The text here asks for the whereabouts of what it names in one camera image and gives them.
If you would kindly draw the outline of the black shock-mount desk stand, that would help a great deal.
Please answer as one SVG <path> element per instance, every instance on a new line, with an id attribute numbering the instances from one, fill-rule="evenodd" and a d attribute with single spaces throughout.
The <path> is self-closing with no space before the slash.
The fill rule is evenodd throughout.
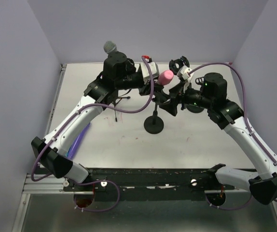
<path id="1" fill-rule="evenodd" d="M 174 73 L 174 75 L 177 75 L 178 71 L 183 67 L 190 67 L 190 63 L 188 59 L 185 56 L 181 56 L 179 59 L 171 60 L 169 62 L 169 69 Z"/>

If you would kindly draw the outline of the black round-base clip stand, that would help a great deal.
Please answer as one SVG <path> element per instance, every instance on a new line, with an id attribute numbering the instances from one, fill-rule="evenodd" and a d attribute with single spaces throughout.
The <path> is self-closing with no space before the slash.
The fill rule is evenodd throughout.
<path id="1" fill-rule="evenodd" d="M 158 116 L 158 106 L 165 103 L 169 99 L 169 95 L 164 93 L 164 86 L 154 83 L 154 91 L 152 101 L 155 103 L 155 107 L 152 116 L 149 116 L 144 121 L 144 128 L 146 132 L 150 134 L 159 134 L 164 129 L 164 122 Z"/>

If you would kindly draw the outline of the pink microphone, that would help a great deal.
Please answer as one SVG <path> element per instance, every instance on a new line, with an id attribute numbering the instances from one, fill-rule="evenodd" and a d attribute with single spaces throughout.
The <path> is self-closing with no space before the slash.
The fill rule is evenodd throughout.
<path id="1" fill-rule="evenodd" d="M 157 79 L 157 84 L 165 86 L 168 85 L 174 78 L 174 73 L 171 70 L 166 70 L 162 72 L 158 79 Z"/>

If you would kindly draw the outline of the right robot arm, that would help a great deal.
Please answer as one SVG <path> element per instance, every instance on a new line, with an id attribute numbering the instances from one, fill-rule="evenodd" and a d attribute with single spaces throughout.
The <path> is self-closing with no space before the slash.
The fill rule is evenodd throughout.
<path id="1" fill-rule="evenodd" d="M 224 130 L 243 150 L 255 172 L 246 172 L 218 164 L 209 169 L 206 184 L 211 189 L 231 185 L 249 191 L 261 204 L 268 205 L 277 198 L 277 155 L 255 133 L 244 111 L 227 99 L 227 81 L 219 73 L 207 73 L 195 90 L 183 91 L 181 84 L 169 90 L 169 99 L 160 108 L 176 116 L 178 105 L 207 110 L 208 117 Z"/>

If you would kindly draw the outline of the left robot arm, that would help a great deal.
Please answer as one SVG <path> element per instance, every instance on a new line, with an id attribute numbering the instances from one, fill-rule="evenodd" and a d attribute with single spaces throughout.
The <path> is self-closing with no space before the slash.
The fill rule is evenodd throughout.
<path id="1" fill-rule="evenodd" d="M 136 114 L 143 111 L 152 101 L 155 81 L 159 77 L 158 65 L 149 56 L 142 56 L 136 68 L 132 59 L 118 51 L 110 52 L 103 62 L 103 70 L 85 89 L 83 96 L 66 118 L 43 138 L 35 137 L 31 147 L 38 163 L 56 178 L 68 178 L 81 191 L 91 185 L 89 172 L 82 165 L 66 157 L 66 153 L 83 129 L 106 109 Z M 123 110 L 112 104 L 120 90 L 149 87 L 147 102 L 137 110 Z"/>

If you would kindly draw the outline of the plain purple microphone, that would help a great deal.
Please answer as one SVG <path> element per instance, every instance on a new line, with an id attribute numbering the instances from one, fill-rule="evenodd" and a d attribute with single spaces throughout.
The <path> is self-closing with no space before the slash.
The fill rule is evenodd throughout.
<path id="1" fill-rule="evenodd" d="M 86 132 L 87 132 L 88 129 L 90 128 L 90 125 L 91 125 L 91 123 L 89 123 L 89 124 L 80 132 L 80 134 L 77 136 L 77 138 L 74 140 L 74 142 L 73 142 L 72 145 L 70 146 L 70 148 L 69 148 L 69 150 L 68 150 L 68 152 L 67 152 L 67 158 L 68 158 L 68 159 L 72 160 L 72 159 L 75 157 L 75 155 L 76 155 L 76 153 L 77 153 L 77 151 L 78 151 L 78 149 L 79 149 L 79 147 L 80 147 L 80 145 L 81 145 L 81 142 L 82 142 L 83 138 L 85 137 Z"/>

